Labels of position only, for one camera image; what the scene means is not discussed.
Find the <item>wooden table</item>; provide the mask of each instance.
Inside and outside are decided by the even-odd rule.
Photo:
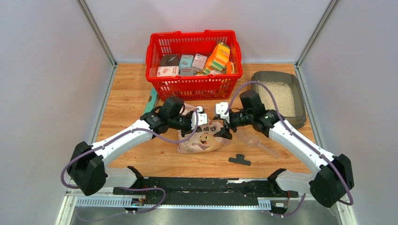
[[[267,70],[295,74],[291,64],[244,64],[243,76],[238,80],[235,89],[249,81],[255,72]],[[145,64],[120,64],[97,141],[110,137],[138,120],[144,112],[151,88],[152,84],[145,79]],[[212,110],[206,110],[209,118],[213,117],[214,105],[219,102],[220,100],[186,101],[194,106],[201,105],[212,108]],[[233,107],[241,107],[239,99],[234,102]],[[281,156],[272,158],[264,150],[250,147],[237,138],[217,151],[180,154],[176,150],[176,144],[155,138],[127,151],[110,166],[127,167],[131,165],[137,168],[143,176],[158,177],[266,178],[279,168],[286,168],[294,172],[309,172],[306,166],[282,145],[254,131],[251,126],[240,129],[245,129],[255,135],[261,143],[274,149]],[[299,131],[310,140],[314,140],[308,118],[305,126]],[[177,140],[177,131],[170,129],[163,136]],[[250,160],[252,165],[228,162],[229,157],[235,157],[238,153],[244,154],[245,159]]]

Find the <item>gray floor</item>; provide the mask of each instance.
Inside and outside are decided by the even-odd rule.
[[[291,201],[289,210],[294,210],[297,201]],[[123,212],[121,208],[78,207],[75,208],[80,218],[93,220]],[[259,210],[183,210],[156,209],[144,214],[122,214],[98,222],[81,221],[73,216],[71,225],[340,225],[336,208],[327,209],[315,201],[306,201],[292,217],[271,217]]]

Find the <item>cat litter bag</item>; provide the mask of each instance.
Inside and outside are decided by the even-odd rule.
[[[185,104],[183,114],[195,109],[195,107]],[[207,125],[202,125],[201,132],[196,132],[188,141],[178,144],[177,151],[179,153],[201,153],[220,149],[223,145],[229,143],[228,139],[222,137],[214,137],[213,135],[221,130],[223,125],[218,121],[211,121]],[[182,140],[181,131],[178,131],[178,139]]]

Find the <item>white granules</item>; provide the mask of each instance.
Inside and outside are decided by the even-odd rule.
[[[296,116],[294,110],[293,93],[291,88],[286,83],[270,81],[264,81],[262,83],[271,91],[282,116]],[[275,109],[274,103],[272,102],[268,92],[261,86],[259,86],[259,95],[261,101],[265,105],[265,109]]]

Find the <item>white wall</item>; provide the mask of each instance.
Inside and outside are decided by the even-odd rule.
[[[86,0],[117,61],[156,32],[234,30],[244,62],[295,62],[330,0]]]
[[[326,149],[352,161],[358,224],[396,224],[398,1],[342,0],[303,77]]]
[[[76,1],[0,3],[0,223],[55,223],[111,66]]]

